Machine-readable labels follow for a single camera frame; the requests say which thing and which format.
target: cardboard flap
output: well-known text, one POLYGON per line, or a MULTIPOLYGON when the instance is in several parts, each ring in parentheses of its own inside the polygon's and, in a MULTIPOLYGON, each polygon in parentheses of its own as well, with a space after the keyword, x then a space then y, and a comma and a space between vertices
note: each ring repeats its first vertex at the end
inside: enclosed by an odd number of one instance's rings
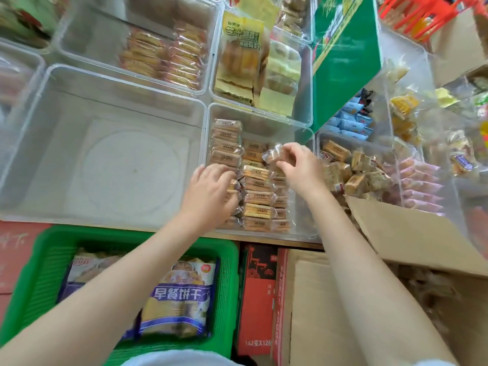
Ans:
POLYGON ((346 199, 381 258, 488 276, 488 262, 447 218, 352 196, 346 199))
POLYGON ((430 37, 435 55, 431 62, 436 87, 485 64, 486 57, 479 38, 472 9, 466 9, 430 37))

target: pink packet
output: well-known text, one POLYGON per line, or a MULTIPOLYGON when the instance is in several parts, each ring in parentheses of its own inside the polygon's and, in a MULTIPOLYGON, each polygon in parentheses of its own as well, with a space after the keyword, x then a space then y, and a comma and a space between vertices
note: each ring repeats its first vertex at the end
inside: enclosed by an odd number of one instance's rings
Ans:
POLYGON ((405 190, 402 192, 402 196, 404 197, 404 199, 415 199, 415 200, 420 200, 423 202, 434 203, 434 204, 444 199, 443 197, 440 196, 421 193, 420 191, 415 191, 415 190, 405 190))
POLYGON ((415 190, 420 191, 421 193, 427 194, 435 194, 440 189, 442 189, 442 185, 440 184, 433 184, 431 182, 420 181, 411 178, 403 178, 402 179, 402 188, 404 190, 415 190))
POLYGON ((400 171, 400 178, 411 178, 420 181, 437 182, 439 178, 428 173, 419 171, 414 167, 408 167, 400 171))
POLYGON ((417 159, 413 159, 412 157, 402 160, 398 166, 400 170, 413 167, 418 171, 429 173, 430 175, 434 175, 440 169, 439 166, 424 163, 417 159))
POLYGON ((442 205, 427 203, 416 199, 405 199, 404 207, 411 208, 411 209, 420 209, 425 212, 433 212, 433 213, 440 212, 442 209, 442 205))

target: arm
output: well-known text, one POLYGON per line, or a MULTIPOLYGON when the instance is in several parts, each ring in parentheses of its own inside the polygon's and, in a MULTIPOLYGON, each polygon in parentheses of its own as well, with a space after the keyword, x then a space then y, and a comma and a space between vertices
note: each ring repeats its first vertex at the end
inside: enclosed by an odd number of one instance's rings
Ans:
POLYGON ((236 196, 224 201, 236 178, 227 170, 217 164, 197 168, 172 221, 13 338, 0 349, 0 363, 104 363, 161 277, 237 207, 236 196))
POLYGON ((278 162, 312 211, 345 311, 371 366, 440 359, 457 364, 417 301, 356 230, 323 182, 313 153, 287 144, 296 166, 278 162))

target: green basket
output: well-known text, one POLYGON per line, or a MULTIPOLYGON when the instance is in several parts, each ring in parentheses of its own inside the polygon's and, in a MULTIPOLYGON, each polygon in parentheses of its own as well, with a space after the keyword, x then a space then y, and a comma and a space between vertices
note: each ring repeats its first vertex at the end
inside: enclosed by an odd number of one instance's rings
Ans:
MULTIPOLYGON (((22 270, 15 287, 0 329, 0 344, 7 343, 55 306, 66 269, 79 247, 101 251, 131 251, 151 235, 147 232, 67 225, 45 230, 37 237, 32 257, 22 270)), ((154 334, 136 341, 121 342, 110 354, 106 365, 119 365, 140 354, 169 349, 198 349, 230 357, 239 288, 237 246, 229 240, 199 238, 186 255, 220 259, 215 280, 213 314, 208 324, 210 336, 177 339, 154 334)))

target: green sign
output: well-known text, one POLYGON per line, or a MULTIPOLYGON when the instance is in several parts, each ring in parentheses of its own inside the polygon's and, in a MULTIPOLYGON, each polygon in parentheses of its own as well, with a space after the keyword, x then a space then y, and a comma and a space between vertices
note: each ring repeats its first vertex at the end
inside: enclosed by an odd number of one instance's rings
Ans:
POLYGON ((322 0, 315 11, 314 132, 381 69, 375 3, 322 0))

